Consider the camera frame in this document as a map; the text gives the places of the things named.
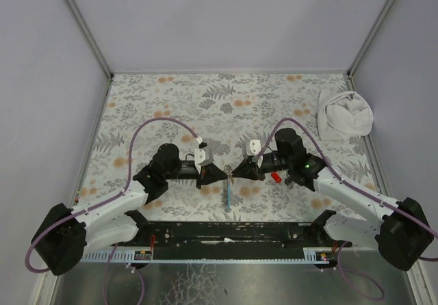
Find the crumpled white cloth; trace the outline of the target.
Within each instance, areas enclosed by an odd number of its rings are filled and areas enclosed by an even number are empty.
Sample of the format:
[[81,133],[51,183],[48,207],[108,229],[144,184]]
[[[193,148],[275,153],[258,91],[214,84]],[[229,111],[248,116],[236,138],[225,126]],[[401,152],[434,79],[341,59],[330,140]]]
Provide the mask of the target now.
[[321,140],[346,140],[367,136],[372,130],[374,115],[368,102],[357,92],[320,93],[317,128]]

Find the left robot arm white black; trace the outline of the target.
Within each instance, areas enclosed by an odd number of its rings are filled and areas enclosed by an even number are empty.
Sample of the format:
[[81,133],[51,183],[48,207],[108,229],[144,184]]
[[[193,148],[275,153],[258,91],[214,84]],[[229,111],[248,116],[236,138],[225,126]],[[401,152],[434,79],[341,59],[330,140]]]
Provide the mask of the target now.
[[61,276],[83,255],[131,241],[140,225],[128,212],[158,199],[168,191],[170,180],[194,180],[196,188],[201,188],[226,178],[206,143],[194,151],[192,160],[180,159],[176,145],[163,144],[146,166],[129,177],[123,191],[72,208],[62,203],[52,207],[32,238],[31,248],[46,264],[43,272]]

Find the aluminium frame left post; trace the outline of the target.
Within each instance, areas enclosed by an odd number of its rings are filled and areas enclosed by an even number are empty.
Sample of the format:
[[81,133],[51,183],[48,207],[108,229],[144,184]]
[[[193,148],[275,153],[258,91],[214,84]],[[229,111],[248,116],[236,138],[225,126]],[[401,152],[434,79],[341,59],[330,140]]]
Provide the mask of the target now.
[[114,76],[114,73],[112,69],[110,68],[110,65],[107,63],[107,60],[105,59],[99,45],[97,44],[95,37],[92,35],[92,32],[83,17],[83,14],[81,13],[81,10],[76,2],[76,0],[64,0],[64,3],[68,9],[68,11],[71,13],[73,20],[75,21],[79,31],[81,32],[86,44],[88,45],[89,49],[92,52],[92,55],[94,56],[95,60],[97,61],[100,69],[102,70],[103,74],[108,78],[112,79]]

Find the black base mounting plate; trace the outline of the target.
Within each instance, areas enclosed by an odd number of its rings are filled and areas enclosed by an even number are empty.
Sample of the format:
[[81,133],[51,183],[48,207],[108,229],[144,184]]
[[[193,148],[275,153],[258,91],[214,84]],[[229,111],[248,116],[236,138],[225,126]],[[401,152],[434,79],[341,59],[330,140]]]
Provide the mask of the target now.
[[341,244],[320,224],[295,222],[166,222],[150,221],[121,246],[173,246],[189,241],[279,241],[294,247],[332,247]]

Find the aluminium frame right post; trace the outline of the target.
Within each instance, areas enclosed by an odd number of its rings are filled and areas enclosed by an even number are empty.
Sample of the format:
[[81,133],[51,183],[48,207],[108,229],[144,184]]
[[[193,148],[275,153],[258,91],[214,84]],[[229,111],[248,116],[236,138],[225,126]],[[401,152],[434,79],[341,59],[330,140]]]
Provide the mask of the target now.
[[350,68],[346,71],[346,76],[349,79],[352,79],[356,71],[358,70],[362,59],[365,57],[365,54],[367,53],[368,49],[370,48],[373,40],[375,39],[377,33],[379,32],[380,28],[382,27],[383,23],[385,22],[385,19],[387,18],[387,15],[390,13],[392,7],[394,6],[394,3],[396,0],[385,0],[382,8],[380,9],[376,19],[374,20],[367,36],[365,37],[365,40],[363,41],[359,52],[356,54],[355,58],[353,59]]

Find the aluminium frame post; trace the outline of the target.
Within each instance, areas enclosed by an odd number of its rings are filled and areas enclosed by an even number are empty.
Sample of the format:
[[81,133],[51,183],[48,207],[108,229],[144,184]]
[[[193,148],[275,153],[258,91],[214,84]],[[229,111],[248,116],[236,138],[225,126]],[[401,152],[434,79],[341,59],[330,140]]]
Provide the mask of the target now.
[[100,69],[102,70],[103,74],[108,78],[112,79],[114,76],[114,73],[112,69],[110,68],[110,65],[107,63],[107,60],[105,59],[99,45],[97,44],[95,37],[92,35],[92,32],[83,17],[83,14],[81,13],[81,10],[76,2],[76,0],[64,0],[64,3],[68,9],[68,11],[71,13],[73,20],[75,21],[79,31],[81,32],[86,44],[88,45],[89,49],[92,52],[92,55],[94,56],[95,60],[97,61]]
[[355,58],[353,59],[350,68],[346,71],[346,76],[349,79],[352,79],[356,71],[358,70],[362,59],[365,57],[365,54],[367,53],[368,49],[370,48],[373,40],[375,39],[377,33],[379,32],[380,28],[382,27],[383,23],[385,22],[385,19],[387,18],[387,15],[390,13],[392,7],[394,6],[394,3],[396,0],[385,0],[382,8],[380,9],[376,19],[374,20],[367,36],[365,37],[365,40],[363,41],[359,52],[356,54]]

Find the key with red tag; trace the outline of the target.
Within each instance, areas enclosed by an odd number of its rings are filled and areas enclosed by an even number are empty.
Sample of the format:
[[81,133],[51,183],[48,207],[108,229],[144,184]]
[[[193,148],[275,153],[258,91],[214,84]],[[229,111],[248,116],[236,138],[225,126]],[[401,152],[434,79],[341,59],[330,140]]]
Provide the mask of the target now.
[[272,179],[276,182],[276,183],[281,183],[282,182],[282,178],[280,177],[280,175],[276,172],[272,172],[270,174],[270,176],[272,177]]

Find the floral patterned table mat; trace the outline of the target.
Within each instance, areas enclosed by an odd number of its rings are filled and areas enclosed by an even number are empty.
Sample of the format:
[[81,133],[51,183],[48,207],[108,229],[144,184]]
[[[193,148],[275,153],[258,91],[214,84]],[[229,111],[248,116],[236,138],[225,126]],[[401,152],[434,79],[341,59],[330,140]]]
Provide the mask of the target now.
[[[316,127],[319,95],[348,88],[341,73],[116,75],[104,107],[78,202],[119,192],[128,174],[143,168],[161,144],[179,147],[191,159],[202,137],[219,168],[242,161],[241,145],[268,141],[276,124],[295,129],[307,150],[323,153],[342,174],[377,190],[365,141],[322,141]],[[171,181],[168,191],[142,207],[149,220],[310,222],[331,209],[349,209],[305,187],[288,188],[267,176],[237,179],[231,211],[224,208],[224,183],[197,189],[193,181]]]

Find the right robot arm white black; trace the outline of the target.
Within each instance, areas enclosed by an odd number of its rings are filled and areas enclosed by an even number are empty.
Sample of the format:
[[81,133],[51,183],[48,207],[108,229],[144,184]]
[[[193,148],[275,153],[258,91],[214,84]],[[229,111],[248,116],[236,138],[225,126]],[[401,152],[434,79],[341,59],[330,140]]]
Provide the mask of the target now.
[[244,159],[232,172],[235,178],[263,180],[267,174],[285,171],[292,183],[328,196],[360,217],[331,214],[323,229],[336,241],[347,241],[377,250],[395,268],[408,271],[432,243],[434,235],[420,204],[369,190],[335,170],[322,153],[312,155],[291,128],[274,134],[276,150],[267,152],[260,140],[242,144]]

